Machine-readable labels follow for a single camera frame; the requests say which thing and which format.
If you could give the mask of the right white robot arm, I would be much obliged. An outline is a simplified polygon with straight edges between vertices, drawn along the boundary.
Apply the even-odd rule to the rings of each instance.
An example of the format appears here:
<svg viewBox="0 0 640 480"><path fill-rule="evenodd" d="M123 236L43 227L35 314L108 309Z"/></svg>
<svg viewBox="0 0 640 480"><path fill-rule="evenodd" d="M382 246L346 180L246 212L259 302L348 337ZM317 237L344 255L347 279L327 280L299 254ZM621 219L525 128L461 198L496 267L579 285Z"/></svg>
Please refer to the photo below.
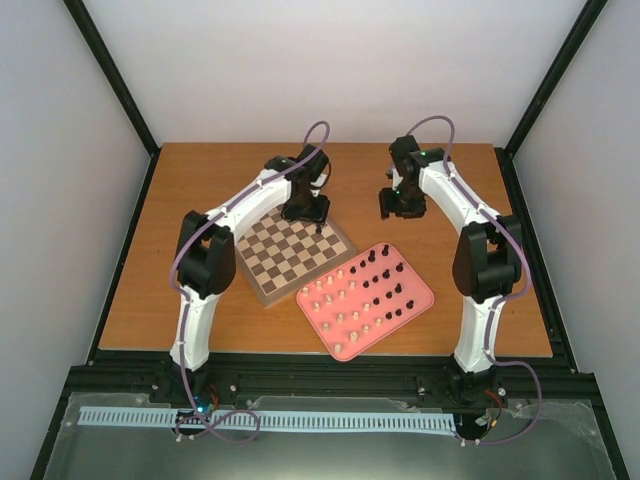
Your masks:
<svg viewBox="0 0 640 480"><path fill-rule="evenodd" d="M441 148L423 150L404 135L389 146L392 185L379 192L383 219L421 218L431 198L458 234L452 264L454 284L463 297L460 338L454 359L462 372L491 368L502 306L522 274L521 226L501 215L471 189Z"/></svg>

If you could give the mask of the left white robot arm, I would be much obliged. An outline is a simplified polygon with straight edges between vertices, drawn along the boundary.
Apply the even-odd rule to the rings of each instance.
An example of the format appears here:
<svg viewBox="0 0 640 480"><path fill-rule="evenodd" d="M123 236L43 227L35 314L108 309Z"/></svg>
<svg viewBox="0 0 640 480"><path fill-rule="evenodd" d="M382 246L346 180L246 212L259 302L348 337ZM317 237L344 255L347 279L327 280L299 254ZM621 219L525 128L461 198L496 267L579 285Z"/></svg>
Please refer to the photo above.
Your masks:
<svg viewBox="0 0 640 480"><path fill-rule="evenodd" d="M307 144L296 157L268 160L258 176L226 203L207 213L185 215L170 270L170 285L181 295L172 360L182 367L172 388L186 402L201 400L208 378L198 371L209 357L215 309L236 274L235 248L249 227L276 207L288 221L322 227L330 201L320 193L329 158Z"/></svg>

